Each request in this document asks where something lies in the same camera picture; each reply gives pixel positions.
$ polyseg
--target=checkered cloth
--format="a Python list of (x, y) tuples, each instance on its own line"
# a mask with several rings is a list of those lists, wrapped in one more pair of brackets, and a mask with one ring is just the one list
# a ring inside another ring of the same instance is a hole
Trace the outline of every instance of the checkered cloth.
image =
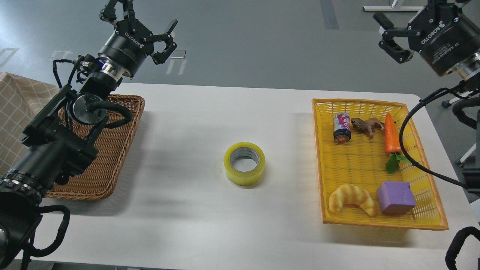
[(58, 90), (50, 84), (0, 72), (0, 176), (26, 152), (21, 143), (23, 129)]

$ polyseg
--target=purple cube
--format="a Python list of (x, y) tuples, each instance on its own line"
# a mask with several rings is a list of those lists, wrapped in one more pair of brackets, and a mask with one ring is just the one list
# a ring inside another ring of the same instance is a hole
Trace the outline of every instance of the purple cube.
[(417, 205), (409, 182), (385, 181), (378, 188), (377, 195), (385, 215), (405, 215)]

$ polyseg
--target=yellow tape roll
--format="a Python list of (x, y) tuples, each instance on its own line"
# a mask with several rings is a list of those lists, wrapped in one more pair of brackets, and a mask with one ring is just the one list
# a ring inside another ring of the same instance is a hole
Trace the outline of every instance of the yellow tape roll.
[[(241, 172), (233, 167), (233, 162), (242, 159), (252, 159), (257, 166), (249, 172)], [(223, 159), (228, 179), (237, 185), (251, 185), (261, 179), (265, 168), (265, 155), (253, 143), (236, 143), (227, 150)]]

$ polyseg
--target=white table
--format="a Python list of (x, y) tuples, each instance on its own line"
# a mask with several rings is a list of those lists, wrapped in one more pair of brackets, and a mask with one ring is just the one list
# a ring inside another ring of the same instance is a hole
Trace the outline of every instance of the white table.
[[(322, 224), (312, 98), (403, 102), (407, 94), (122, 84), (146, 100), (111, 197), (45, 199), (73, 212), (60, 248), (42, 260), (166, 269), (445, 269), (456, 232), (478, 227), (463, 190), (436, 179), (450, 230)], [(413, 118), (430, 167), (455, 178), (425, 109)], [(249, 141), (265, 153), (264, 178), (231, 183), (223, 155)], [(44, 216), (36, 246), (54, 239), (61, 215)], [(459, 269), (476, 269), (468, 239)]]

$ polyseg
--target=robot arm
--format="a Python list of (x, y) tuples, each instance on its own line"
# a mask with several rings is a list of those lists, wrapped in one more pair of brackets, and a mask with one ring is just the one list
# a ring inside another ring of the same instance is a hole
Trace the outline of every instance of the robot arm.
[[(428, 4), (413, 17), (407, 28), (398, 29), (382, 13), (376, 13), (373, 17), (385, 30), (379, 47), (382, 48), (398, 63), (411, 60), (413, 53), (401, 48), (394, 37), (407, 37), (408, 46), (416, 51), (431, 66), (439, 76), (456, 72), (462, 81), (452, 89), (442, 88), (420, 101), (419, 105), (412, 109), (405, 119), (425, 106), (427, 103), (448, 93), (459, 97), (459, 93), (470, 92), (470, 97), (479, 92), (480, 87), (480, 28), (471, 22), (462, 12), (462, 7), (469, 1), (456, 0), (456, 3), (447, 3), (446, 0), (429, 0)], [(462, 111), (466, 107), (480, 106), (480, 98), (470, 98), (455, 104), (452, 112), (462, 123), (477, 128), (478, 120), (471, 119)], [(400, 129), (400, 142), (402, 142), (403, 128)], [(480, 133), (477, 132), (477, 142), (480, 141)], [(405, 156), (412, 164), (423, 171), (431, 173), (443, 180), (457, 184), (471, 193), (480, 194), (480, 150), (477, 151), (476, 167), (464, 168), (465, 184), (449, 177), (434, 173), (413, 160), (405, 149)]]
[[(115, 15), (117, 2), (122, 3), (125, 14), (121, 21), (117, 21)], [(120, 85), (122, 76), (133, 77), (147, 56), (152, 56), (155, 64), (164, 63), (177, 46), (172, 37), (177, 20), (172, 21), (164, 34), (154, 36), (135, 18), (132, 0), (109, 0), (100, 19), (115, 26), (113, 34), (97, 58), (86, 55), (70, 61), (74, 69), (68, 84), (59, 85), (58, 94), (23, 131), (26, 137), (22, 143), (29, 147), (28, 152), (1, 178), (0, 269), (7, 267), (22, 249), (24, 261), (28, 261), (30, 256), (47, 256), (60, 246), (70, 212), (64, 206), (40, 207), (40, 202), (54, 183), (66, 184), (69, 177), (82, 174), (90, 166), (98, 153), (94, 143), (103, 128), (119, 127), (132, 119), (125, 107), (105, 102), (110, 92)], [(166, 47), (154, 53), (153, 43), (158, 41), (164, 41)], [(79, 82), (84, 82), (79, 92), (71, 86), (74, 72), (78, 73)], [(88, 77), (82, 79), (79, 74)], [(59, 117), (62, 108), (64, 123)], [(107, 123), (107, 110), (120, 112), (124, 119)], [(72, 132), (70, 118), (92, 125), (92, 129), (80, 138)], [(42, 214), (52, 211), (64, 213), (57, 238), (49, 247), (36, 249), (33, 246), (35, 230)]]

